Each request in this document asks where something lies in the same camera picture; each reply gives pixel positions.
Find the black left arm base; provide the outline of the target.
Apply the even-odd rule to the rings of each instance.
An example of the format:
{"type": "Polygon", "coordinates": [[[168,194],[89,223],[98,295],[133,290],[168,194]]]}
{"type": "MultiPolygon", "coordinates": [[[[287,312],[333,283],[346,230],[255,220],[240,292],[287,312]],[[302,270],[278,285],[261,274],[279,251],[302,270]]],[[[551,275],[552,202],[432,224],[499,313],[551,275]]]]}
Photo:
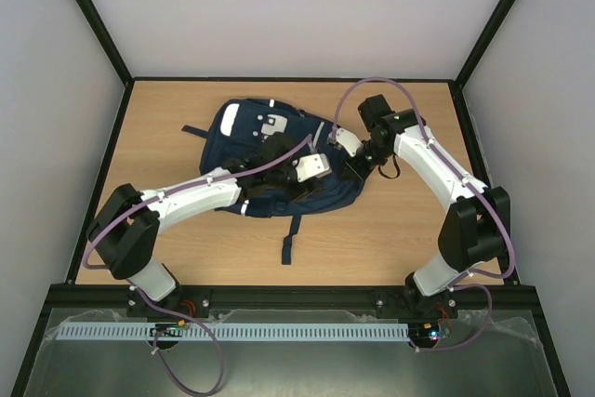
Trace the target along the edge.
{"type": "Polygon", "coordinates": [[[174,290],[165,298],[155,301],[135,285],[128,286],[127,315],[146,318],[154,327],[150,329],[148,343],[152,345],[155,336],[156,347],[166,351],[179,343],[181,331],[192,328],[192,318],[206,318],[210,310],[213,289],[205,285],[182,285],[175,281],[174,290]]]}

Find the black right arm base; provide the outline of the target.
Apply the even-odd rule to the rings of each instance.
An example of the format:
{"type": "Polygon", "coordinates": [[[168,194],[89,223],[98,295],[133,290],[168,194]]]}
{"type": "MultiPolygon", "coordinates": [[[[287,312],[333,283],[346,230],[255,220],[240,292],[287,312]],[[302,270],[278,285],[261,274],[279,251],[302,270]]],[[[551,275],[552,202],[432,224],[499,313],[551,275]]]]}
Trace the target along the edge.
{"type": "Polygon", "coordinates": [[[407,336],[413,348],[437,349],[439,342],[450,337],[458,317],[452,293],[448,290],[424,296],[409,273],[404,285],[381,286],[373,290],[378,319],[397,320],[407,325],[407,336]]]}

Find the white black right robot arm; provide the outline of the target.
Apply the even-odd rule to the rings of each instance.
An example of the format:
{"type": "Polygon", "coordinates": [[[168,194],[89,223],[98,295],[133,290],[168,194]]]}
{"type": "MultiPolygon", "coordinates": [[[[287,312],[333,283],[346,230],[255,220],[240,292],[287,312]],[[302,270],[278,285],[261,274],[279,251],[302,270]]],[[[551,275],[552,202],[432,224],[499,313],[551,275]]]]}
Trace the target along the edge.
{"type": "Polygon", "coordinates": [[[510,199],[501,187],[476,179],[434,137],[417,108],[395,112],[382,95],[365,99],[358,112],[368,139],[335,126],[330,139],[348,154],[343,173],[364,181],[388,161],[409,164],[445,212],[438,252],[404,283],[403,301],[423,315],[463,277],[509,252],[510,199]]]}

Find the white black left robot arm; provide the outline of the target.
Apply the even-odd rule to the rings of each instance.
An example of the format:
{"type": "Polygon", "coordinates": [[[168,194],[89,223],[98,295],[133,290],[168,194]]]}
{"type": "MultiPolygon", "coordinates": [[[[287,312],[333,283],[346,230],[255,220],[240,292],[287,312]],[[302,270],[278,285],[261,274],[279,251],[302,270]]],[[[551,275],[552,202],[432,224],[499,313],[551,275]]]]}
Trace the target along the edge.
{"type": "Polygon", "coordinates": [[[155,302],[167,298],[178,282],[153,254],[157,237],[188,218],[268,190],[281,190],[292,200],[310,195],[331,171],[328,157],[311,140],[307,136],[295,143],[276,132],[256,150],[229,158],[198,178],[144,191],[121,185],[87,231],[84,267],[107,270],[155,302]]]}

